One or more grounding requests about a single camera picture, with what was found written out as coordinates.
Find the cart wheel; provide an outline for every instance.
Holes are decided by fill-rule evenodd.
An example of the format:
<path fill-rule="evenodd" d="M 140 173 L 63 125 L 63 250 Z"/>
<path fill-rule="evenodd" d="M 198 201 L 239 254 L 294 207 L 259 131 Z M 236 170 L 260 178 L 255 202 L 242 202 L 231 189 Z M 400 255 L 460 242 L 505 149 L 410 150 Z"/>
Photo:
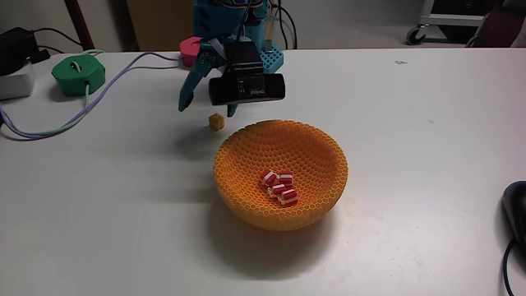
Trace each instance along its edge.
<path fill-rule="evenodd" d="M 407 36 L 405 37 L 405 39 L 407 40 L 409 45 L 422 44 L 422 42 L 426 38 L 426 35 L 424 34 L 424 35 L 422 35 L 422 37 L 417 39 L 417 34 L 422 29 L 423 29 L 422 27 L 418 26 L 418 27 L 414 27 L 411 30 L 409 30 Z"/>

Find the wire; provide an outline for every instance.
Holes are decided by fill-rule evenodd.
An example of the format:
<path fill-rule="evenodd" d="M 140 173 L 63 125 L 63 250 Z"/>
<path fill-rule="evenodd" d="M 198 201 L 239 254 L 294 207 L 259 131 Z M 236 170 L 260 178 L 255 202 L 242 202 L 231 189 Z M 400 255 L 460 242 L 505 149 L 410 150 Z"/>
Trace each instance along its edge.
<path fill-rule="evenodd" d="M 245 21 L 247 21 L 248 18 L 248 12 L 250 11 L 252 5 L 252 0 L 248 0 L 247 9 L 245 9 L 245 13 L 243 13 L 243 17 L 241 18 L 241 24 L 239 24 L 238 27 L 238 35 L 236 36 L 236 42 L 233 44 L 233 50 L 230 56 L 228 57 L 227 61 L 227 67 L 224 69 L 223 76 L 225 76 L 232 67 L 233 57 L 235 56 L 236 49 L 238 48 L 239 40 L 241 39 L 241 28 L 245 25 Z"/>
<path fill-rule="evenodd" d="M 506 291 L 508 292 L 509 296 L 514 295 L 513 292 L 511 292 L 510 282 L 508 281 L 508 256 L 510 255 L 511 249 L 516 243 L 517 241 L 515 238 L 512 238 L 504 252 L 504 257 L 502 258 L 502 277 L 504 278 L 504 286 L 506 287 Z"/>
<path fill-rule="evenodd" d="M 81 72 L 81 66 L 79 66 L 78 62 L 73 61 L 72 62 L 73 67 L 76 69 L 77 72 Z"/>
<path fill-rule="evenodd" d="M 56 49 L 56 48 L 52 48 L 51 46 L 39 45 L 39 47 L 42 48 L 42 49 L 51 49 L 51 50 L 56 51 L 57 53 L 64 53 L 62 50 Z"/>
<path fill-rule="evenodd" d="M 288 16 L 291 24 L 293 24 L 293 28 L 294 28 L 294 43 L 296 43 L 296 49 L 298 49 L 298 33 L 296 32 L 296 24 L 294 23 L 294 19 L 290 16 L 290 13 L 288 13 L 288 11 L 283 8 L 283 7 L 278 7 L 277 5 L 273 4 L 272 7 L 277 7 L 279 11 L 283 11 L 285 12 L 285 14 Z"/>
<path fill-rule="evenodd" d="M 81 67 L 79 66 L 79 64 L 77 62 L 73 61 L 72 64 L 73 64 L 73 66 L 75 67 L 75 69 L 78 72 L 81 72 Z M 90 85 L 86 84 L 85 85 L 85 103 L 84 103 L 84 107 L 86 107 L 89 102 L 90 102 Z M 76 121 L 74 121 L 74 122 L 72 122 L 70 124 L 64 125 L 63 127 L 60 127 L 60 128 L 57 128 L 57 129 L 53 129 L 53 130 L 50 130 L 50 131 L 46 131 L 46 132 L 25 132 L 24 130 L 19 128 L 12 121 L 12 119 L 9 117 L 9 115 L 7 115 L 7 113 L 6 113 L 6 118 L 9 120 L 9 122 L 12 124 L 12 126 L 16 130 L 18 130 L 19 132 L 23 132 L 23 133 L 28 134 L 28 135 L 49 135 L 49 134 L 58 134 L 58 133 L 61 133 L 61 132 L 65 132 L 66 130 L 68 130 L 68 129 L 74 127 L 75 125 L 77 125 L 84 118 L 84 116 L 85 115 L 79 117 Z"/>
<path fill-rule="evenodd" d="M 40 28 L 40 29 L 37 29 L 37 30 L 32 30 L 33 33 L 36 33 L 36 32 L 40 32 L 40 31 L 43 31 L 43 30 L 50 30 L 50 31 L 53 31 L 55 33 L 59 33 L 60 35 L 64 36 L 65 38 L 67 38 L 68 40 L 70 40 L 72 43 L 78 45 L 78 46 L 82 46 L 82 44 L 76 40 L 74 40 L 72 37 L 62 33 L 60 30 L 57 30 L 57 29 L 54 29 L 54 28 Z"/>
<path fill-rule="evenodd" d="M 279 28 L 281 29 L 281 34 L 283 35 L 283 38 L 285 39 L 285 49 L 288 49 L 288 41 L 287 36 L 285 36 L 285 30 L 283 30 L 283 18 L 281 18 L 281 0 L 278 0 L 278 12 L 279 12 Z"/>
<path fill-rule="evenodd" d="M 279 21 L 279 18 L 278 17 L 275 17 L 275 16 L 272 16 L 271 18 L 269 18 L 269 21 Z M 284 25 L 287 27 L 288 29 L 288 32 L 290 32 L 290 35 L 292 36 L 293 38 L 293 49 L 298 49 L 298 45 L 296 44 L 296 42 L 294 41 L 294 32 L 293 32 L 293 28 L 288 24 L 288 22 L 286 20 L 282 20 L 282 22 L 284 23 Z"/>
<path fill-rule="evenodd" d="M 91 103 L 87 104 L 86 107 L 80 111 L 77 115 L 75 115 L 75 117 L 73 117 L 70 121 L 68 121 L 67 123 L 65 123 L 62 127 L 67 127 L 69 124 L 71 123 L 74 123 L 77 119 L 79 118 L 82 118 L 83 116 L 85 116 L 89 111 L 92 110 L 92 108 L 97 105 L 100 100 L 104 97 L 104 95 L 106 95 L 106 93 L 108 92 L 109 88 L 112 87 L 112 85 L 115 83 L 115 81 L 117 81 L 122 75 L 124 75 L 124 73 L 127 72 L 127 70 L 133 66 L 133 64 L 135 64 L 139 59 L 143 58 L 144 56 L 146 55 L 155 55 L 156 57 L 158 58 L 163 58 L 165 60 L 169 60 L 169 61 L 178 61 L 179 59 L 178 58 L 168 58 L 168 57 L 165 57 L 161 54 L 158 54 L 158 53 L 152 53 L 152 52 L 146 52 L 146 53 L 141 53 L 139 56 L 137 56 L 136 58 L 134 58 L 127 66 L 125 66 L 107 85 L 106 87 L 104 87 L 104 89 L 102 90 L 102 92 L 100 93 L 100 95 L 94 99 Z M 40 140 L 40 139 L 45 139 L 45 138 L 49 138 L 49 137 L 52 137 L 52 136 L 56 136 L 57 134 L 59 134 L 60 132 L 54 132 L 54 133 L 50 133 L 50 134 L 43 134 L 43 133 L 39 133 L 39 134 L 31 134 L 31 133 L 27 133 L 27 132 L 23 132 L 23 131 L 19 131 L 17 128 L 15 128 L 15 126 L 12 124 L 12 121 L 8 118 L 8 116 L 6 115 L 6 112 L 4 111 L 4 109 L 2 108 L 2 106 L 0 106 L 0 115 L 2 116 L 2 119 L 3 121 L 6 123 L 6 126 L 9 127 L 10 130 L 12 130 L 15 134 L 17 134 L 18 136 L 23 136 L 25 138 L 28 138 L 28 139 L 33 139 L 33 140 Z"/>

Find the black object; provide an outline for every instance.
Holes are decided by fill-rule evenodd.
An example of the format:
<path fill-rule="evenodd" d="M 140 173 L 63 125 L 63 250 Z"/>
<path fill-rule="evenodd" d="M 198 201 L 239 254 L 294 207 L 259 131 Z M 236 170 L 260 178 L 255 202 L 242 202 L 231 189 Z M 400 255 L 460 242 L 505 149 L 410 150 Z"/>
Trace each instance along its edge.
<path fill-rule="evenodd" d="M 526 181 L 509 185 L 504 190 L 502 203 L 511 231 L 519 246 L 526 251 Z"/>
<path fill-rule="evenodd" d="M 224 52 L 227 57 L 233 57 L 230 62 L 230 73 L 245 75 L 263 72 L 263 61 L 253 41 L 226 44 Z"/>
<path fill-rule="evenodd" d="M 248 13 L 250 12 L 250 6 L 252 5 L 252 0 L 248 0 L 247 8 L 245 9 L 245 12 L 243 13 L 243 16 L 241 18 L 241 23 L 239 24 L 238 29 L 238 35 L 236 36 L 236 42 L 234 43 L 233 50 L 230 55 L 227 55 L 227 67 L 224 69 L 223 76 L 227 75 L 230 72 L 230 67 L 232 66 L 232 60 L 234 58 L 234 55 L 236 54 L 236 46 L 239 44 L 239 40 L 241 39 L 241 28 L 245 25 L 245 22 L 248 18 Z"/>
<path fill-rule="evenodd" d="M 484 16 L 493 8 L 494 0 L 436 0 L 431 13 Z M 467 42 L 477 32 L 476 27 L 439 25 L 442 33 L 449 41 Z"/>
<path fill-rule="evenodd" d="M 0 35 L 0 76 L 9 75 L 24 67 L 25 60 L 39 52 L 35 36 L 16 27 Z"/>
<path fill-rule="evenodd" d="M 293 24 L 293 31 L 294 31 L 294 43 L 295 43 L 295 47 L 293 47 L 293 49 L 298 49 L 298 33 L 296 33 L 296 24 L 294 23 L 294 19 L 290 16 L 290 13 L 288 13 L 288 11 L 283 8 L 283 7 L 280 7 L 278 5 L 275 5 L 275 4 L 272 4 L 272 7 L 273 8 L 278 8 L 279 10 L 282 10 L 283 12 L 285 12 L 285 14 L 288 16 L 290 22 Z"/>
<path fill-rule="evenodd" d="M 60 49 L 56 49 L 54 47 L 51 47 L 51 46 L 47 46 L 47 45 L 39 45 L 39 48 L 42 48 L 42 49 L 51 49 L 53 51 L 56 51 L 57 53 L 64 53 L 62 50 Z"/>
<path fill-rule="evenodd" d="M 210 79 L 208 91 L 214 106 L 281 100 L 285 80 L 281 74 L 228 75 Z"/>
<path fill-rule="evenodd" d="M 278 0 L 278 6 L 281 7 L 281 0 Z M 287 37 L 285 36 L 285 31 L 283 30 L 283 19 L 281 18 L 281 9 L 279 9 L 278 12 L 279 12 L 279 28 L 281 29 L 281 34 L 283 35 L 283 38 L 285 40 L 285 49 L 288 49 Z"/>
<path fill-rule="evenodd" d="M 504 257 L 502 258 L 502 277 L 504 278 L 504 286 L 506 287 L 506 292 L 509 296 L 514 296 L 511 291 L 510 282 L 508 281 L 508 256 L 510 255 L 511 249 L 517 244 L 517 241 L 513 238 L 508 247 L 504 251 Z"/>
<path fill-rule="evenodd" d="M 495 0 L 435 0 L 431 13 L 465 16 L 484 16 Z"/>
<path fill-rule="evenodd" d="M 55 32 L 55 33 L 59 33 L 60 35 L 62 35 L 64 38 L 70 40 L 72 43 L 76 44 L 76 45 L 79 45 L 79 46 L 82 46 L 82 44 L 76 40 L 74 40 L 72 37 L 66 35 L 66 33 L 63 33 L 62 31 L 60 30 L 57 30 L 55 28 L 40 28 L 40 29 L 37 29 L 37 30 L 33 30 L 33 33 L 36 33 L 36 32 L 41 32 L 41 31 L 52 31 L 52 32 Z"/>
<path fill-rule="evenodd" d="M 418 32 L 420 32 L 420 30 L 415 30 L 414 32 L 412 32 L 409 37 L 408 37 L 408 43 L 410 45 L 413 45 L 413 44 L 421 44 L 424 39 L 426 38 L 425 35 L 423 35 L 422 37 L 420 38 L 417 38 L 417 35 L 418 35 Z"/>
<path fill-rule="evenodd" d="M 509 185 L 504 190 L 502 204 L 504 205 L 506 217 L 510 222 L 511 232 L 514 235 L 504 253 L 502 275 L 506 291 L 510 296 L 513 296 L 508 281 L 507 262 L 511 248 L 515 244 L 519 245 L 522 253 L 526 253 L 526 181 L 518 181 Z"/>

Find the red and white striped block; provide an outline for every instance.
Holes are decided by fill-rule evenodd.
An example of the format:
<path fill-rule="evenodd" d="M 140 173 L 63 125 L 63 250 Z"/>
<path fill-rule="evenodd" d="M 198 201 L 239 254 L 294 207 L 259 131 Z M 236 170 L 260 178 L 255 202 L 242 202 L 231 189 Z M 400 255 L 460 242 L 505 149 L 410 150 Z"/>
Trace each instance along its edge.
<path fill-rule="evenodd" d="M 267 169 L 260 176 L 261 184 L 271 186 L 278 180 L 278 174 L 274 173 L 272 169 Z"/>
<path fill-rule="evenodd" d="M 293 203 L 297 200 L 298 200 L 298 193 L 294 189 L 289 189 L 284 192 L 281 192 L 281 197 L 279 197 L 279 201 L 281 202 L 283 206 Z"/>
<path fill-rule="evenodd" d="M 271 187 L 267 188 L 270 198 L 277 198 L 281 196 L 281 193 L 287 190 L 288 190 L 287 187 L 285 187 L 285 185 L 280 184 L 280 183 L 272 185 Z"/>
<path fill-rule="evenodd" d="M 279 182 L 285 184 L 285 186 L 294 185 L 293 172 L 283 171 L 279 174 Z"/>

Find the black cable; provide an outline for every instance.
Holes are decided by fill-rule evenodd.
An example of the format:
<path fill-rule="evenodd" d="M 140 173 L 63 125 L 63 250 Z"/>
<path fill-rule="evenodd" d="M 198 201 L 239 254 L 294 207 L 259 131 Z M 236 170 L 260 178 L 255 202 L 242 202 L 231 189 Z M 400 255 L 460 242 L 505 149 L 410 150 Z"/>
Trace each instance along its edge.
<path fill-rule="evenodd" d="M 511 239 L 506 251 L 504 252 L 504 257 L 502 258 L 502 277 L 504 278 L 504 286 L 509 296 L 514 296 L 511 292 L 510 282 L 508 281 L 508 256 L 510 255 L 511 248 L 517 243 L 515 238 Z"/>
<path fill-rule="evenodd" d="M 64 53 L 62 50 L 56 49 L 56 48 L 52 48 L 51 46 L 39 45 L 39 47 L 42 48 L 42 49 L 51 49 L 51 50 L 56 51 L 57 53 Z"/>
<path fill-rule="evenodd" d="M 281 34 L 285 39 L 285 49 L 288 49 L 287 35 L 285 35 L 285 30 L 283 30 L 283 19 L 281 18 L 281 0 L 278 0 L 278 12 L 279 12 L 279 28 L 281 29 Z"/>
<path fill-rule="evenodd" d="M 72 43 L 76 44 L 76 45 L 79 45 L 79 46 L 82 46 L 82 44 L 76 40 L 74 40 L 72 37 L 62 33 L 61 31 L 57 30 L 57 29 L 54 29 L 54 28 L 40 28 L 40 29 L 37 29 L 37 30 L 32 30 L 33 33 L 36 33 L 36 32 L 40 32 L 40 31 L 43 31 L 43 30 L 50 30 L 50 31 L 53 31 L 55 33 L 59 33 L 60 35 L 66 37 L 68 40 L 70 40 Z"/>
<path fill-rule="evenodd" d="M 227 67 L 224 69 L 223 76 L 225 76 L 232 67 L 233 57 L 236 53 L 236 49 L 238 48 L 239 40 L 241 39 L 241 29 L 245 25 L 245 22 L 248 18 L 248 12 L 250 11 L 250 6 L 252 5 L 252 0 L 248 0 L 247 9 L 245 9 L 245 13 L 243 14 L 243 17 L 241 18 L 241 23 L 239 24 L 238 28 L 238 35 L 236 36 L 236 43 L 233 44 L 233 50 L 230 56 L 228 57 L 227 61 Z"/>
<path fill-rule="evenodd" d="M 293 31 L 294 31 L 294 43 L 296 44 L 296 48 L 295 49 L 298 49 L 298 33 L 296 33 L 296 24 L 294 23 L 294 20 L 293 18 L 290 16 L 290 13 L 288 13 L 288 11 L 284 8 L 284 7 L 277 7 L 279 10 L 282 10 L 283 12 L 285 12 L 285 14 L 288 16 L 290 22 L 293 24 Z"/>

